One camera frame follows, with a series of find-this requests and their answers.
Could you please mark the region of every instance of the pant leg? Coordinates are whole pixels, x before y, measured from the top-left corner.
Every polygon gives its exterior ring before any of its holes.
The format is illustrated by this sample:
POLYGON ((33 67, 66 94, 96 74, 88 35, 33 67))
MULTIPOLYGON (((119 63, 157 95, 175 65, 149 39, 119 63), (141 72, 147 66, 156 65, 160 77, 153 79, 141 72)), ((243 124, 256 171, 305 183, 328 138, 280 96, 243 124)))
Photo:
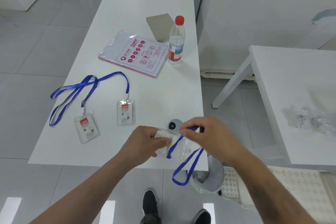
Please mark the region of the pant leg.
POLYGON ((140 224, 161 224, 161 218, 157 214, 145 215, 140 224))

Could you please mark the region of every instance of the person's left hand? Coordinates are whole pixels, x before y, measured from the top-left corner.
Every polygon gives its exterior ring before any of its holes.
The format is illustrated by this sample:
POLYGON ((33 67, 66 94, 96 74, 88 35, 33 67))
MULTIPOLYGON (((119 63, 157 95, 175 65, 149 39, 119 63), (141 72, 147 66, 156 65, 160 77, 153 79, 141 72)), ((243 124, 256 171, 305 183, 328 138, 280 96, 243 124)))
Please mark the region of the person's left hand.
POLYGON ((157 128, 138 126, 121 147, 119 154, 126 158, 131 168, 145 163, 150 157, 156 157, 156 150, 171 144, 170 138, 153 139, 157 128))

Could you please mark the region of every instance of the hand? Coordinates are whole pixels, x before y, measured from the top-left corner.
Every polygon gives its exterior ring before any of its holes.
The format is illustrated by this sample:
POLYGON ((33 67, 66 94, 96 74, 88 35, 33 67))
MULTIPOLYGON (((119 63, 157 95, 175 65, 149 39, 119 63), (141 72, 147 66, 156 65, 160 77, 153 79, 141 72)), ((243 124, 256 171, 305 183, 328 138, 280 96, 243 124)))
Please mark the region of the hand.
POLYGON ((170 138, 153 139, 157 131, 157 128, 138 126, 118 154, 126 158, 131 168, 145 163, 151 156, 156 157, 156 150, 171 144, 170 138))
POLYGON ((214 117, 199 117, 188 120, 180 127, 180 133, 198 143, 218 160, 230 165, 245 150, 233 133, 219 119, 214 117), (192 126, 204 127, 204 133, 196 133, 188 129, 192 126))

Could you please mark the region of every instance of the shoe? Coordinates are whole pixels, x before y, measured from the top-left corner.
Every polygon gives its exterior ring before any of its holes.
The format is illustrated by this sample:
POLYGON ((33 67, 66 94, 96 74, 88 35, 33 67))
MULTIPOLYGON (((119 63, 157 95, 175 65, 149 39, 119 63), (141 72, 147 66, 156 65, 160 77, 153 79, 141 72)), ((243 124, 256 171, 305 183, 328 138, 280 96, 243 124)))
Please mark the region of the shoe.
POLYGON ((155 192, 152 189, 148 189, 142 200, 142 210, 144 215, 148 214, 158 214, 158 207, 156 202, 155 192))
POLYGON ((205 209, 199 210, 192 219, 191 224, 211 224, 210 213, 205 209))

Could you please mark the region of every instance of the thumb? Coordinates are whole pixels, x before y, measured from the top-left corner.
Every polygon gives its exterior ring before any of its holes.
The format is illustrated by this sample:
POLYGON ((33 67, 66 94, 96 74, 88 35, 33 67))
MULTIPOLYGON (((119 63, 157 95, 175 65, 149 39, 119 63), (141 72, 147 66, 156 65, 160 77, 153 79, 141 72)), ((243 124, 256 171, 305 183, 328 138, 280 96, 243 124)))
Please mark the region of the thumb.
POLYGON ((191 129, 187 129, 187 128, 181 129, 180 133, 181 135, 187 137, 191 141, 194 141, 198 144, 200 144, 200 142, 202 141, 202 134, 196 133, 195 131, 191 129))
POLYGON ((167 137, 152 139, 155 150, 161 149, 171 144, 171 139, 167 137))

